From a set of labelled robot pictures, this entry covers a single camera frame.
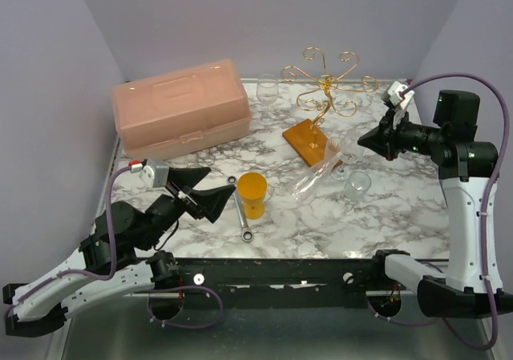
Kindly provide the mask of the ribbed clear champagne flute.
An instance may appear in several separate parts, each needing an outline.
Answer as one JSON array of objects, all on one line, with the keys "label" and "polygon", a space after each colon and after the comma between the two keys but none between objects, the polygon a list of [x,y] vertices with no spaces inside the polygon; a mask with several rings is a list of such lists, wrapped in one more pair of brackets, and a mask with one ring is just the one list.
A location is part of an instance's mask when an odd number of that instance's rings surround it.
[{"label": "ribbed clear champagne flute", "polygon": [[322,159],[289,185],[289,194],[297,203],[302,203],[313,195],[331,176],[333,169],[341,163],[339,141],[340,139],[337,138],[329,138]]}]

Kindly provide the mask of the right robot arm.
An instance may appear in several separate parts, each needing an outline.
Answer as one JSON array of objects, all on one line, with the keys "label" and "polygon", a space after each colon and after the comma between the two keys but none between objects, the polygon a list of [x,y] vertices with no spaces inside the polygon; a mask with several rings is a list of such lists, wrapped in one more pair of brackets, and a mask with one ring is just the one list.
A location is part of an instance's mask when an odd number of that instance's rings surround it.
[{"label": "right robot arm", "polygon": [[387,160],[402,152],[428,156],[449,214],[450,258],[445,273],[424,266],[407,253],[388,251],[369,269],[370,283],[387,289],[396,281],[414,292],[427,317],[487,318],[511,313],[512,296],[503,291],[493,242],[494,197],[484,194],[499,154],[492,143],[475,141],[480,98],[471,92],[442,90],[434,126],[412,123],[400,97],[404,85],[382,95],[388,110],[358,144]]}]

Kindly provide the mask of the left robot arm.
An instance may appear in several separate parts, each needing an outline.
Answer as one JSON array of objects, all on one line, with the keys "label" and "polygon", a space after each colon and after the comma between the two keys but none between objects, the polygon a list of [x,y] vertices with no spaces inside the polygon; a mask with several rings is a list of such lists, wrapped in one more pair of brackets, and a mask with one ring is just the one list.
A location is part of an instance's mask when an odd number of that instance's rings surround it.
[{"label": "left robot arm", "polygon": [[[177,230],[184,214],[210,222],[220,217],[236,187],[228,183],[197,190],[195,186],[210,171],[133,160],[114,172],[107,182],[105,210],[95,218],[93,233],[38,280],[3,287],[6,335],[37,338],[53,333],[86,308],[129,293],[177,293],[180,304],[186,293],[206,293],[219,300],[216,291],[186,281],[172,253],[158,250],[149,258],[137,255],[140,250],[155,248],[169,229]],[[115,180],[125,172],[138,175],[149,188],[167,190],[167,194],[143,212],[126,201],[112,201]]]}]

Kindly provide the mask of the yellow plastic wine glass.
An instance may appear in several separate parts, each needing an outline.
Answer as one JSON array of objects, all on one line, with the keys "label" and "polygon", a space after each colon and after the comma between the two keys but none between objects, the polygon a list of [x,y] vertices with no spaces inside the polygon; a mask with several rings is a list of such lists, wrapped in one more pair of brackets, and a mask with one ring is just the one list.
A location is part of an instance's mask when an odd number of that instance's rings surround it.
[{"label": "yellow plastic wine glass", "polygon": [[267,188],[266,179],[258,172],[247,172],[239,178],[237,191],[247,218],[257,220],[264,215]]}]

